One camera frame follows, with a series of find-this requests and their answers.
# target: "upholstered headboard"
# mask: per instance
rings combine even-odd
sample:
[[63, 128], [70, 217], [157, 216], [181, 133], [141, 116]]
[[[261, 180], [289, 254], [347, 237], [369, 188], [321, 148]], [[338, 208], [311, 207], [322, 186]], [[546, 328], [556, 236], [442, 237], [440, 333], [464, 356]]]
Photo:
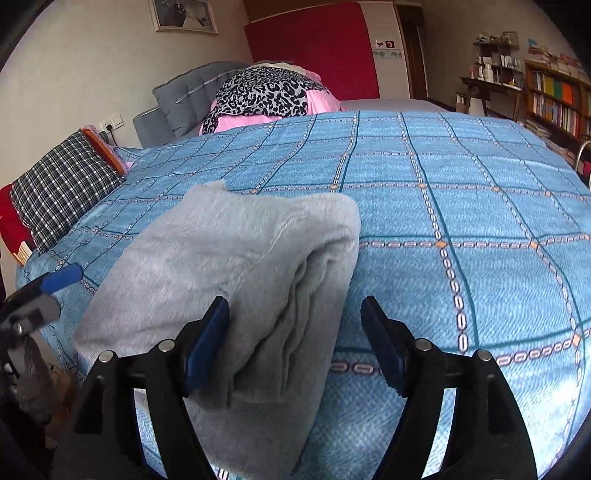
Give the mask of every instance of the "upholstered headboard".
[[248, 64], [216, 61], [183, 73], [152, 93], [158, 107], [134, 118], [135, 130], [144, 148], [160, 147], [173, 140], [197, 135], [222, 84]]

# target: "power cord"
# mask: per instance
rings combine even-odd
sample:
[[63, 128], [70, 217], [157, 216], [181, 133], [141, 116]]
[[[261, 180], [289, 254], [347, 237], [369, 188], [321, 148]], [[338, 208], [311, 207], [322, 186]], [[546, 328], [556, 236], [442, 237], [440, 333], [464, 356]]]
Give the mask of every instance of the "power cord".
[[111, 134], [111, 138], [113, 139], [113, 143], [115, 144], [115, 146], [118, 147], [119, 145], [117, 145], [117, 140], [115, 140], [115, 136], [113, 135], [113, 125], [108, 124], [107, 131]]

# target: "wooden desk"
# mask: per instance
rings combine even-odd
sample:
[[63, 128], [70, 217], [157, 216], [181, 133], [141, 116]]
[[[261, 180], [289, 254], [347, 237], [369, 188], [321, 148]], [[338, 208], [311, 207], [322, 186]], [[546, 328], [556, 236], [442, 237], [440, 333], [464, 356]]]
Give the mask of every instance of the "wooden desk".
[[460, 77], [462, 83], [467, 86], [467, 105], [470, 106], [472, 98], [479, 98], [482, 101], [482, 109], [484, 110], [485, 116], [489, 116], [488, 112], [491, 111], [498, 116], [504, 117], [494, 110], [489, 109], [486, 106], [486, 101], [491, 99], [491, 92], [501, 93], [503, 95], [512, 96], [515, 95], [515, 107], [513, 108], [512, 120], [516, 122], [519, 117], [519, 107], [521, 106], [521, 98], [525, 95], [524, 90], [515, 90], [511, 87], [507, 87], [500, 83], [485, 82], [478, 79], [470, 79], [467, 77]]

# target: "metal screw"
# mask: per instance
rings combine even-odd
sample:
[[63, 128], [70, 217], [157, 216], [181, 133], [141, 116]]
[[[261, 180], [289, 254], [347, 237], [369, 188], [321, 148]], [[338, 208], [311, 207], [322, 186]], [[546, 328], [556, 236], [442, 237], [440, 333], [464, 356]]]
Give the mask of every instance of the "metal screw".
[[478, 355], [478, 358], [484, 362], [492, 360], [492, 354], [488, 350], [480, 349], [476, 352], [476, 354]]
[[158, 349], [161, 352], [169, 352], [174, 348], [174, 340], [168, 339], [168, 340], [162, 340], [159, 344], [158, 344]]
[[426, 338], [417, 338], [414, 342], [414, 346], [423, 352], [427, 352], [431, 349], [431, 342]]
[[99, 355], [99, 360], [105, 364], [107, 362], [110, 362], [113, 356], [114, 353], [111, 350], [105, 350]]

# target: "wooden door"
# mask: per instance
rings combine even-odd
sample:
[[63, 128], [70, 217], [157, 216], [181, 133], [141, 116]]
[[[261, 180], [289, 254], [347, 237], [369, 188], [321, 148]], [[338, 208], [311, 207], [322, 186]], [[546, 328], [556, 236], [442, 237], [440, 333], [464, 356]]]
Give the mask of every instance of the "wooden door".
[[400, 19], [411, 98], [427, 100], [427, 82], [419, 29], [424, 28], [423, 9], [414, 5], [395, 5]]

